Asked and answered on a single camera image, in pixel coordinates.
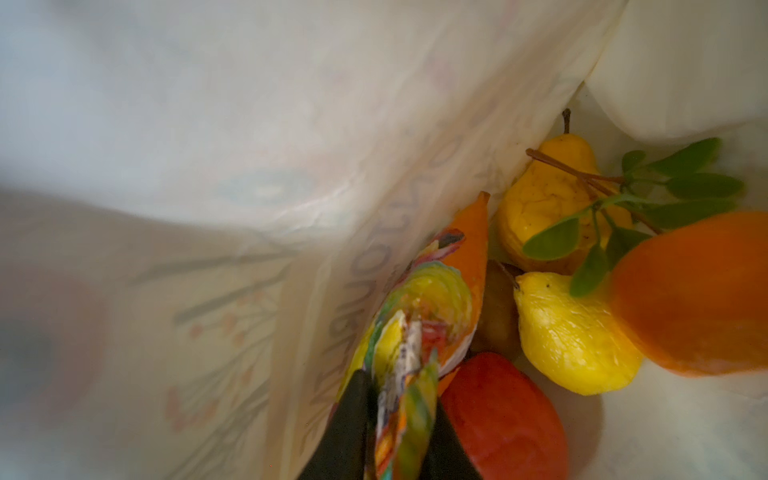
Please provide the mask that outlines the red tomato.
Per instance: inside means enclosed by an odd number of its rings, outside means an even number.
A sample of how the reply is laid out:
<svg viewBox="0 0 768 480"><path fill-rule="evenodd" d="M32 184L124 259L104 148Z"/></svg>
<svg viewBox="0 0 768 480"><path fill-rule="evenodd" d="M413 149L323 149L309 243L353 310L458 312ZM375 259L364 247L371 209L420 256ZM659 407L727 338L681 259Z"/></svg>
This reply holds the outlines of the red tomato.
<svg viewBox="0 0 768 480"><path fill-rule="evenodd" d="M441 405L483 479L566 479L564 427L547 396L509 360L484 352L460 365Z"/></svg>

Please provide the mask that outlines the cream floral tote bag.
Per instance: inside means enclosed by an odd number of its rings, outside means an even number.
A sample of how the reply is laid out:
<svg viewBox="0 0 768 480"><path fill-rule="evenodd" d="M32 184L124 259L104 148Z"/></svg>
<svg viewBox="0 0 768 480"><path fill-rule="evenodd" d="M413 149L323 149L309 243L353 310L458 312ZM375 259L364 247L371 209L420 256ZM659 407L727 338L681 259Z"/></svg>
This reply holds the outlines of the cream floral tote bag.
<svg viewBox="0 0 768 480"><path fill-rule="evenodd" d="M5 1L1 475L292 479L386 291L564 109L767 205L763 1Z"/></svg>

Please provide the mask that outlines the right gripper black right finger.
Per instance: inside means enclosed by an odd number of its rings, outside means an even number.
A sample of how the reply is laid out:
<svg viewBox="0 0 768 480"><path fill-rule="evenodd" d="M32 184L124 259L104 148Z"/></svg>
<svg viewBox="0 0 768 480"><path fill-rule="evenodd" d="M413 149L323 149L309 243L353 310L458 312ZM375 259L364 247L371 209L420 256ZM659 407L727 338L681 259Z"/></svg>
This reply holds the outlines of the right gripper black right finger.
<svg viewBox="0 0 768 480"><path fill-rule="evenodd" d="M437 404L435 424L419 479L482 480L441 403Z"/></svg>

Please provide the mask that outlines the small orange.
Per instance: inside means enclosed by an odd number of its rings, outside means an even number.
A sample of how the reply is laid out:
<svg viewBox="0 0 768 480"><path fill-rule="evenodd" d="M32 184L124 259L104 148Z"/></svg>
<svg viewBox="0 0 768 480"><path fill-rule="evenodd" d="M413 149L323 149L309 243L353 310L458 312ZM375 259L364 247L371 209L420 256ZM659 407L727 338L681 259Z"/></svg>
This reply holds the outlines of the small orange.
<svg viewBox="0 0 768 480"><path fill-rule="evenodd" d="M766 213L721 214L641 243L613 269L610 300L630 340L668 371L766 369Z"/></svg>

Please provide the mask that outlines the brown potato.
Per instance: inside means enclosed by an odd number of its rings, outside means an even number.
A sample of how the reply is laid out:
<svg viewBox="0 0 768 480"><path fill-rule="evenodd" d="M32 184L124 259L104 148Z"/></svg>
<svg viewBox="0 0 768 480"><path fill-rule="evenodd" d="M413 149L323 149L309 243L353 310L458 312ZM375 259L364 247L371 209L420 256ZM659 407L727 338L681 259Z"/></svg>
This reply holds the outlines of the brown potato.
<svg viewBox="0 0 768 480"><path fill-rule="evenodd" d="M472 354L493 352L514 362L521 354L519 313L514 298L515 277L522 271L514 265L489 260L476 332L470 345Z"/></svg>

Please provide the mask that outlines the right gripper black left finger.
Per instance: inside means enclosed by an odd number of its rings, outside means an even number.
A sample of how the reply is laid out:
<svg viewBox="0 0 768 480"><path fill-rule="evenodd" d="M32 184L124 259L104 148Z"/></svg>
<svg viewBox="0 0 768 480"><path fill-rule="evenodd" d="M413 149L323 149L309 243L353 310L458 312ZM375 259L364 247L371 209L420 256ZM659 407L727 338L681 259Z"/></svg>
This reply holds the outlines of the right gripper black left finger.
<svg viewBox="0 0 768 480"><path fill-rule="evenodd" d="M356 370L300 480L364 478L373 393L371 377Z"/></svg>

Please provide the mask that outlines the colourful snack bag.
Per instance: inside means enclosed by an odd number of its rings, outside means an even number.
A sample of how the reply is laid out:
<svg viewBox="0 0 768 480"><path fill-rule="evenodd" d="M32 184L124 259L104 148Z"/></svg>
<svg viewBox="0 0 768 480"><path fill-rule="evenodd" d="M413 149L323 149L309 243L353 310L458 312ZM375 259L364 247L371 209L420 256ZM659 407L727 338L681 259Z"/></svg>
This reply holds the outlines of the colourful snack bag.
<svg viewBox="0 0 768 480"><path fill-rule="evenodd" d="M456 227L438 233L408 265L357 344L338 392L362 372L371 382L363 416L359 479L415 479L434 431L443 354L466 333L470 287L446 259L465 242Z"/></svg>

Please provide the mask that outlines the yellow lemon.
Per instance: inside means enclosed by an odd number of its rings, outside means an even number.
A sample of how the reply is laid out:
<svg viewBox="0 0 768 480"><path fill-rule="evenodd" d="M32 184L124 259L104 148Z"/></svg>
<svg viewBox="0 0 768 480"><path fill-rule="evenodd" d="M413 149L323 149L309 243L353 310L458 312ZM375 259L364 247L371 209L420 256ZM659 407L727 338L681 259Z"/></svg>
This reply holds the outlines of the yellow lemon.
<svg viewBox="0 0 768 480"><path fill-rule="evenodd" d="M644 356L620 328L604 286L570 294L570 276L529 272L516 278L518 330L528 361L560 387L582 396L623 389Z"/></svg>

